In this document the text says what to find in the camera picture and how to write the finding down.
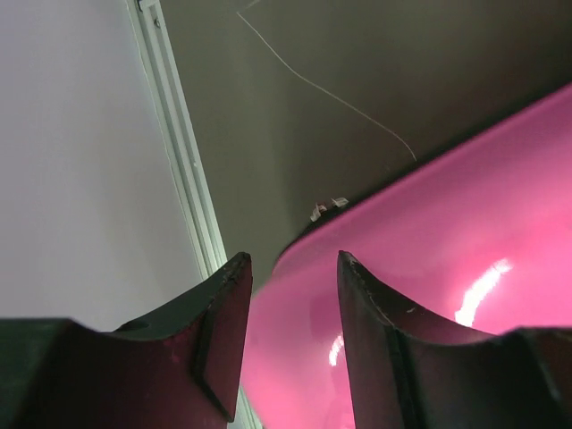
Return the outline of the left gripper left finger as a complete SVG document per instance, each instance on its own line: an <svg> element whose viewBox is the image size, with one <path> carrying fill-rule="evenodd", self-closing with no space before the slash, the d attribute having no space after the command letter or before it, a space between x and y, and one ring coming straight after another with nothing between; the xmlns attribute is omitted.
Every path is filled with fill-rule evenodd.
<svg viewBox="0 0 572 429"><path fill-rule="evenodd" d="M1 322L4 428L224 428L236 416L252 290L240 252L113 332Z"/></svg>

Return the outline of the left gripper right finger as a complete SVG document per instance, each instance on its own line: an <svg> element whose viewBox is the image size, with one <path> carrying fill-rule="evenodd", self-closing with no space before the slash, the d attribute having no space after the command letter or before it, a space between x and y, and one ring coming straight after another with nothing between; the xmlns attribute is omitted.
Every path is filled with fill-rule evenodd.
<svg viewBox="0 0 572 429"><path fill-rule="evenodd" d="M568 328L468 328L378 280L346 251L337 285L357 427L570 427Z"/></svg>

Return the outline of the pink hard-shell suitcase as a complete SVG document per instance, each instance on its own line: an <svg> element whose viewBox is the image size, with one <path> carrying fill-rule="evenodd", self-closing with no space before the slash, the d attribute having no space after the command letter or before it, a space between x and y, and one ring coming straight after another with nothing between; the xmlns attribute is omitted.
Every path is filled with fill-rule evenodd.
<svg viewBox="0 0 572 429"><path fill-rule="evenodd" d="M359 428L337 285L378 280L492 335L571 331L571 89L462 143L288 247L250 310L242 383L266 428Z"/></svg>

